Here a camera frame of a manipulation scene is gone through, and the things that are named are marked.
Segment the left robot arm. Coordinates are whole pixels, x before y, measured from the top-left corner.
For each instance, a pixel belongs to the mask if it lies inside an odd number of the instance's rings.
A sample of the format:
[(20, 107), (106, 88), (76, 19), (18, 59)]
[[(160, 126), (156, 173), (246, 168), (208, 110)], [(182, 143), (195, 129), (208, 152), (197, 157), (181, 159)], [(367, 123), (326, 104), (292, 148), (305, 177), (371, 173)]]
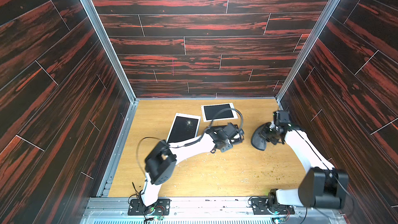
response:
[(225, 126), (209, 127), (198, 137), (178, 143), (161, 140), (145, 158), (145, 184), (140, 200), (146, 207), (154, 205), (162, 184), (169, 180), (175, 167), (182, 161), (202, 153), (226, 152), (242, 143), (244, 131), (232, 123)]

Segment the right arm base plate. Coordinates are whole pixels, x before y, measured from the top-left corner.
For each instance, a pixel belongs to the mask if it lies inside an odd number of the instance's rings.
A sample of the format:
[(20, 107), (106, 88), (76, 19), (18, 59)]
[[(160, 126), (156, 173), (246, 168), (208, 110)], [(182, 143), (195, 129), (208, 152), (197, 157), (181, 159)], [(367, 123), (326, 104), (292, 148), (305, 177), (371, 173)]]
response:
[(268, 198), (250, 197), (248, 205), (252, 208), (254, 215), (291, 215), (295, 210), (289, 205), (271, 204)]

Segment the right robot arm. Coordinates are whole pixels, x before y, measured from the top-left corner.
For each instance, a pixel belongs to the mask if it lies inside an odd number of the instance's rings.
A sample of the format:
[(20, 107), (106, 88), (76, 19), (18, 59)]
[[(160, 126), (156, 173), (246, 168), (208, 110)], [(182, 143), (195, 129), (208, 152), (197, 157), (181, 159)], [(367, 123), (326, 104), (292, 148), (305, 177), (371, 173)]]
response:
[(349, 176), (336, 169), (298, 127), (276, 126), (268, 122), (256, 133), (261, 144), (286, 144), (294, 151), (306, 175), (296, 189), (273, 189), (268, 194), (272, 205), (342, 209), (347, 197)]

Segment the white teal drawing tablet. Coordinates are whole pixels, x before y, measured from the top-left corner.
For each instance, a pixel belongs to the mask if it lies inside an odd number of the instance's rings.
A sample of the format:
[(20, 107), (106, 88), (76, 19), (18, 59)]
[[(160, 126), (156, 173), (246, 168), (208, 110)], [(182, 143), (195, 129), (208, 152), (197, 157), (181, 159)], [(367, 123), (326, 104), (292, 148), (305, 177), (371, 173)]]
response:
[(179, 143), (195, 138), (200, 122), (200, 116), (176, 113), (166, 139), (167, 143)]

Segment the dark grey wiping cloth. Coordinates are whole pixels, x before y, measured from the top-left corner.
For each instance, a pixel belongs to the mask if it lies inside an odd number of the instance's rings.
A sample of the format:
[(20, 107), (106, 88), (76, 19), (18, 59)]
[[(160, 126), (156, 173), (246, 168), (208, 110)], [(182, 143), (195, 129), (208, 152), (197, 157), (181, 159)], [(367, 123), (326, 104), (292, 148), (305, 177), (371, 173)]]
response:
[(251, 137), (252, 146), (260, 151), (265, 151), (267, 144), (270, 142), (268, 138), (268, 131), (271, 122), (267, 122), (261, 126), (259, 126), (253, 133)]

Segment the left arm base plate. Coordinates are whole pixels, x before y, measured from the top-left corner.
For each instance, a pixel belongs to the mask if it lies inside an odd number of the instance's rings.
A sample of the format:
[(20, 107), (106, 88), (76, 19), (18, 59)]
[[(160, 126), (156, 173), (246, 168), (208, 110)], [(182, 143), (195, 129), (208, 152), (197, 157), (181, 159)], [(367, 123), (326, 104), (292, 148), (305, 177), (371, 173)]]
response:
[(141, 199), (129, 201), (128, 216), (167, 216), (170, 213), (171, 200), (160, 198), (156, 203), (145, 206)]

